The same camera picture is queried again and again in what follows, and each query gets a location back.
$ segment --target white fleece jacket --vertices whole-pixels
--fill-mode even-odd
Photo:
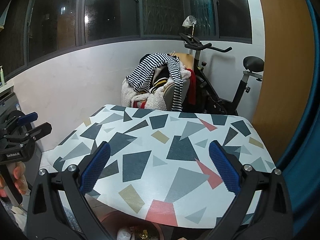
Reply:
[[[180,71],[182,80],[188,79],[191,76],[190,71],[186,70],[186,67],[180,62]],[[157,109],[157,110],[167,110],[163,94],[164,90],[174,83],[172,77],[170,76],[167,83],[162,87],[159,87],[154,94],[150,93],[137,93],[129,86],[127,80],[124,79],[122,82],[121,90],[121,105],[127,107],[133,107],[135,101],[147,101],[145,104],[146,109]]]

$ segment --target black and white striped clothing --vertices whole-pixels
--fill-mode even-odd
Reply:
[[[176,56],[164,53],[153,53],[146,56],[131,75],[126,76],[127,83],[136,92],[149,92],[151,79],[156,67],[167,64],[170,76],[174,81],[172,111],[182,111],[181,92],[183,81],[180,72],[180,60]]]

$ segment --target exercise bike handlebar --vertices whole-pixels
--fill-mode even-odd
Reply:
[[[213,50],[216,50],[218,52],[226,53],[226,52],[232,50],[232,47],[229,47],[229,48],[226,48],[226,49],[219,49],[219,48],[216,48],[216,47],[209,47],[208,49],[213,49]]]
[[[193,50],[204,50],[204,49],[213,48],[211,43],[207,43],[205,45],[185,44],[184,47],[187,49],[193,49]]]
[[[186,44],[184,44],[184,47],[187,49],[193,49],[193,50],[213,49],[215,51],[222,52],[222,53],[226,53],[226,52],[232,50],[232,47],[229,47],[227,49],[219,49],[216,47],[212,47],[211,43],[207,43],[205,45],[202,45],[201,41],[199,41],[199,39],[194,36],[190,37],[190,36],[185,35],[184,33],[179,33],[179,35],[186,42]]]

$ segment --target tabletop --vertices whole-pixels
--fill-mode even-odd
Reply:
[[[243,117],[114,105],[99,109],[43,158],[54,171],[63,171],[107,141],[111,157],[90,195],[152,222],[214,228],[235,194],[227,190],[209,157],[213,140],[257,171],[275,167]],[[259,196],[257,191],[244,223],[251,219]]]

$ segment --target chair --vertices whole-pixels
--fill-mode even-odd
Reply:
[[[193,70],[193,64],[194,64],[194,58],[190,54],[186,53],[175,53],[174,56],[177,56],[179,60],[186,66],[187,69]],[[182,87],[182,93],[181,93],[181,103],[186,98],[188,89],[190,85],[190,79],[186,79],[183,81],[183,87]],[[173,103],[173,93],[174,93],[174,83],[169,85],[165,90],[163,94],[163,98],[165,101],[165,104],[167,106],[167,111],[171,111],[172,109],[172,103]]]

